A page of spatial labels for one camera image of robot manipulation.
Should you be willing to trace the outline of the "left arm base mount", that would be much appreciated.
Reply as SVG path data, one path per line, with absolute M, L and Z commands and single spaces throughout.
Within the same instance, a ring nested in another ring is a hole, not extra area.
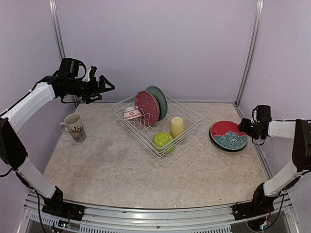
M 68 220 L 82 221 L 85 207 L 69 202 L 62 202 L 61 204 L 45 203 L 42 211 Z

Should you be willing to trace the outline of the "teal green plate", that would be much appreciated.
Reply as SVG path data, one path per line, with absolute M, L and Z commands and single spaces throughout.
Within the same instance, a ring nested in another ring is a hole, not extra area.
M 152 94 L 157 99 L 159 107 L 160 107 L 160 116 L 159 116 L 158 121 L 163 120 L 168 111 L 167 99 L 164 93 L 159 87 L 154 86 L 154 85 L 147 87 L 145 91 Z

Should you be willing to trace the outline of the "white floral mug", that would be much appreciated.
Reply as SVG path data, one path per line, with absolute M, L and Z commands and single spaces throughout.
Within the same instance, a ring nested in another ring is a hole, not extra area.
M 59 123 L 59 129 L 63 133 L 70 134 L 74 141 L 82 142 L 86 138 L 82 118 L 79 114 L 70 114 Z

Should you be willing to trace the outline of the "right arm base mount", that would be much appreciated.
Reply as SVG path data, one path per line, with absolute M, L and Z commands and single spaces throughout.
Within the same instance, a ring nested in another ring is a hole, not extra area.
M 268 214 L 274 211 L 273 203 L 269 202 L 237 202 L 232 206 L 233 215 L 235 220 L 242 220 Z

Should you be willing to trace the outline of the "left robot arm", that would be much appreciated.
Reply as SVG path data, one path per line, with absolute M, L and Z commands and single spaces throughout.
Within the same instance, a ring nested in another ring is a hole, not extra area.
M 108 79 L 69 79 L 62 76 L 46 76 L 33 89 L 0 115 L 0 157 L 29 188 L 41 195 L 49 208 L 58 216 L 68 211 L 62 191 L 53 185 L 28 157 L 18 134 L 23 126 L 42 107 L 56 98 L 76 95 L 86 104 L 101 100 L 102 93 L 115 89 Z

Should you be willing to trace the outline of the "pink polka dot plate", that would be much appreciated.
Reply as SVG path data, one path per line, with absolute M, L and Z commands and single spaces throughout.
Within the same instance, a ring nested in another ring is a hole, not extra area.
M 142 113 L 140 117 L 145 126 L 154 126 L 160 117 L 157 99 L 149 92 L 140 91 L 135 98 L 135 107 Z

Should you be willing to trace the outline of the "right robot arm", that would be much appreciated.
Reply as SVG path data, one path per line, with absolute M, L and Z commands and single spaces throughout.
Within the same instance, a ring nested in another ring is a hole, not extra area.
M 254 139 L 270 138 L 272 142 L 266 147 L 265 154 L 270 152 L 277 159 L 284 160 L 279 162 L 284 167 L 271 179 L 260 184 L 253 194 L 248 210 L 252 215 L 258 216 L 265 209 L 271 210 L 276 198 L 311 171 L 311 121 L 258 121 L 243 118 L 238 129 Z

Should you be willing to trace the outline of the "black striped rim plate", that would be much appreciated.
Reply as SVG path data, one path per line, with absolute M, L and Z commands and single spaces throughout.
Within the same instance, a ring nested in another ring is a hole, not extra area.
M 248 144 L 248 136 L 246 134 L 241 135 L 233 131 L 217 133 L 212 127 L 209 129 L 209 137 L 217 148 L 226 152 L 239 152 Z

